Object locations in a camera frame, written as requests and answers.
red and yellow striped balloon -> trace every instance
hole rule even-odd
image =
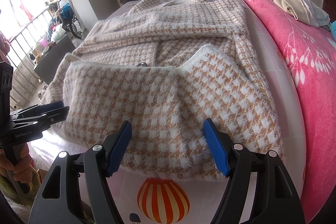
[[[146,179],[139,189],[137,201],[145,216],[163,224],[180,221],[190,209],[185,191],[169,179]]]

houndstooth pattern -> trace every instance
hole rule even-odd
[[[251,151],[283,155],[275,106],[236,0],[143,0],[97,23],[74,54],[80,60],[65,57],[43,98],[70,106],[52,128],[90,147],[129,120],[126,169],[222,179],[202,132],[208,117]],[[149,67],[134,66],[141,62]]]

hand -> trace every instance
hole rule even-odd
[[[7,178],[7,170],[11,170],[14,173],[14,180],[21,183],[29,183],[33,178],[33,168],[30,165],[32,158],[29,155],[28,144],[24,144],[20,152],[20,161],[17,165],[13,165],[9,159],[3,153],[0,153],[0,175]]]

window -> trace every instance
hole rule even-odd
[[[10,39],[46,8],[43,0],[0,0],[0,30]]]

pink blanket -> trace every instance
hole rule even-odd
[[[301,203],[308,223],[336,182],[336,43],[330,32],[295,20],[272,0],[244,1],[277,44],[300,99],[307,145]]]

